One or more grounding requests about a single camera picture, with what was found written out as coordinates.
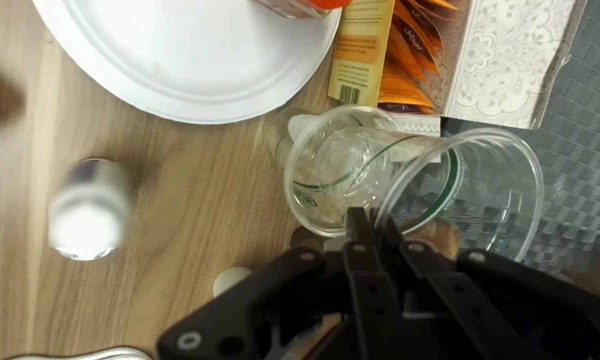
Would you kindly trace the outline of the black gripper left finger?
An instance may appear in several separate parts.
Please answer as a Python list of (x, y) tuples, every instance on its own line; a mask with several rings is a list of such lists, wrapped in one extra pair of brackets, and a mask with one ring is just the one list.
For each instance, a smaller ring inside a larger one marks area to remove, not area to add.
[(341, 322), (314, 350), (314, 358), (406, 357), (397, 296), (361, 209), (346, 212), (340, 253), (286, 251), (163, 331), (155, 350), (159, 360), (264, 360), (328, 315), (337, 315)]

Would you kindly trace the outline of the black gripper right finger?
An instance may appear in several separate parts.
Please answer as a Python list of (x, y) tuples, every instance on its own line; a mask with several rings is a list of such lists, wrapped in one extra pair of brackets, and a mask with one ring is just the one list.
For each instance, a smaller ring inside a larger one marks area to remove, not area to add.
[(498, 360), (530, 360), (532, 352), (553, 360), (600, 360), (600, 296), (487, 251), (459, 248), (450, 223), (430, 223), (402, 235), (391, 219), (380, 225), (387, 248), (397, 248), (416, 275), (451, 306), (465, 305), (471, 335), (498, 340)]

